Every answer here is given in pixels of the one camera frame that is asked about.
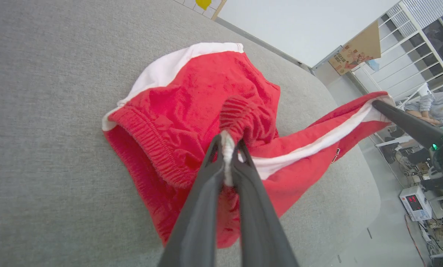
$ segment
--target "red and white cloth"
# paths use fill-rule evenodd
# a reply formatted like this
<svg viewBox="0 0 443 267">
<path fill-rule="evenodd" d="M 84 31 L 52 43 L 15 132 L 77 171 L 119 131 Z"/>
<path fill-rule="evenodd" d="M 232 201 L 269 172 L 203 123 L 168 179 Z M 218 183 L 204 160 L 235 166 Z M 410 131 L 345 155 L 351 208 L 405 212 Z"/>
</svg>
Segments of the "red and white cloth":
<svg viewBox="0 0 443 267">
<path fill-rule="evenodd" d="M 227 161 L 234 145 L 245 140 L 281 216 L 332 162 L 388 125 L 373 100 L 394 105 L 386 92 L 371 93 L 279 137 L 279 96 L 279 86 L 250 63 L 241 44 L 200 43 L 150 64 L 128 97 L 104 116 L 104 134 L 133 177 L 164 244 L 215 135 L 222 133 Z M 240 231 L 238 196 L 229 176 L 225 183 L 218 247 L 232 245 Z"/>
</svg>

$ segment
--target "person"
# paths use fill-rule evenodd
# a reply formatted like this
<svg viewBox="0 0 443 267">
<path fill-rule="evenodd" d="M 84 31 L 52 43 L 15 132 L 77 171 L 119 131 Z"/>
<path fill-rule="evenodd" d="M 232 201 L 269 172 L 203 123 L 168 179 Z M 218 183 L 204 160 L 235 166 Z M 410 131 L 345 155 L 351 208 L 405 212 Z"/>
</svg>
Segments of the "person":
<svg viewBox="0 0 443 267">
<path fill-rule="evenodd" d="M 404 105 L 404 110 L 428 123 L 439 125 L 443 123 L 443 92 L 422 96 L 418 102 Z"/>
</svg>

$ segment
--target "gray fabric surface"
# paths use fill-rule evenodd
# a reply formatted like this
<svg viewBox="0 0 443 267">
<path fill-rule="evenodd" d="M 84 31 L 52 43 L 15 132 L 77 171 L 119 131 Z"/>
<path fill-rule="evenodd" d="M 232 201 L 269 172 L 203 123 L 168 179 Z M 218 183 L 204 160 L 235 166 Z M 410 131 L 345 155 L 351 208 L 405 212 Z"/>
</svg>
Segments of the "gray fabric surface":
<svg viewBox="0 0 443 267">
<path fill-rule="evenodd" d="M 152 61 L 197 42 L 245 45 L 282 88 L 281 135 L 335 108 L 316 78 L 172 0 L 0 0 L 0 266 L 155 266 L 148 212 L 101 118 Z M 283 217 L 302 266 L 323 266 L 374 219 L 358 148 Z M 218 266 L 239 266 L 239 247 Z"/>
</svg>

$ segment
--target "red cable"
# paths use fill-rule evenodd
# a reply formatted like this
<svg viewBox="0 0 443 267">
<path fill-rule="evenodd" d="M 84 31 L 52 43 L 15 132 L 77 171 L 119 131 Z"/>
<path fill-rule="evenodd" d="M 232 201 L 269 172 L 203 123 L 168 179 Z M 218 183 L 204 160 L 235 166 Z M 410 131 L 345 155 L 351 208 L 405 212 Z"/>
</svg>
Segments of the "red cable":
<svg viewBox="0 0 443 267">
<path fill-rule="evenodd" d="M 423 262 L 424 267 L 426 267 L 426 263 L 424 262 L 423 256 L 421 255 L 421 252 L 419 251 L 419 248 L 416 245 L 416 241 L 414 241 L 413 235 L 411 235 L 411 230 L 409 229 L 409 225 L 407 223 L 407 215 L 404 215 L 404 220 L 406 221 L 406 227 L 407 227 L 407 231 L 409 232 L 409 236 L 413 240 L 414 246 L 416 247 L 417 253 L 419 253 L 419 257 L 421 257 L 421 261 Z"/>
</svg>

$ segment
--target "digital display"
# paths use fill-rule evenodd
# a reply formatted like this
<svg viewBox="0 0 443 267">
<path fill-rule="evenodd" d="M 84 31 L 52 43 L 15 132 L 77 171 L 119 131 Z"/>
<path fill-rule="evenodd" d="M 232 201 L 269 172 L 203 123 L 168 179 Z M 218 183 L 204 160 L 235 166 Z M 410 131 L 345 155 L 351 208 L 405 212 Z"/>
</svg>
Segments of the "digital display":
<svg viewBox="0 0 443 267">
<path fill-rule="evenodd" d="M 413 209 L 413 211 L 418 211 L 423 209 L 421 204 L 419 203 L 416 195 L 411 195 L 406 197 L 407 201 L 409 202 L 409 205 Z"/>
</svg>

